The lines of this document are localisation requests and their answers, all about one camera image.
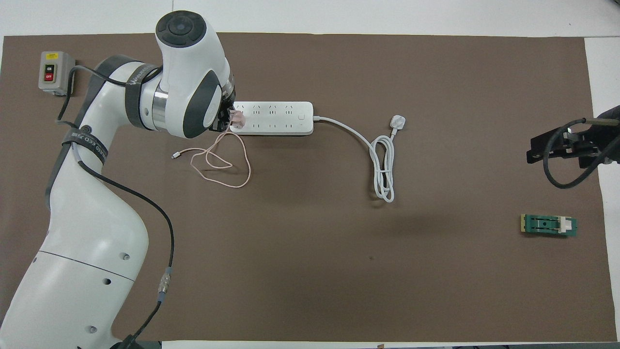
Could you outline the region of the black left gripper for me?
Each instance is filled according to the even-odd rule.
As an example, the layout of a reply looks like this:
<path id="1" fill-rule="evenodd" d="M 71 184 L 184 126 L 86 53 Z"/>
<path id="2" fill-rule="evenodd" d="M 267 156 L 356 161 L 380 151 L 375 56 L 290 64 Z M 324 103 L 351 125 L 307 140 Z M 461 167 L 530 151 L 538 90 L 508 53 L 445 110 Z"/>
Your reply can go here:
<path id="1" fill-rule="evenodd" d="M 215 113 L 214 120 L 210 125 L 210 130 L 213 132 L 228 132 L 230 130 L 231 113 L 235 111 L 234 104 L 224 102 L 218 104 L 218 111 Z"/>

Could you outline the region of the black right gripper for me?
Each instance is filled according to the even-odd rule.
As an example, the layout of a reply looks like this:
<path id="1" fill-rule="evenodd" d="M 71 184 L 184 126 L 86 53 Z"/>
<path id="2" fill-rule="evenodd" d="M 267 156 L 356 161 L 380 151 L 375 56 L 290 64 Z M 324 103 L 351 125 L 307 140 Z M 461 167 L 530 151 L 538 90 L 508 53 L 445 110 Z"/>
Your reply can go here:
<path id="1" fill-rule="evenodd" d="M 527 150 L 528 164 L 543 160 L 545 146 L 556 130 L 552 129 L 530 140 L 531 148 Z M 552 143 L 549 158 L 578 158 L 580 168 L 595 169 L 601 163 L 597 156 L 618 136 L 619 126 L 593 125 L 582 132 L 567 130 Z"/>

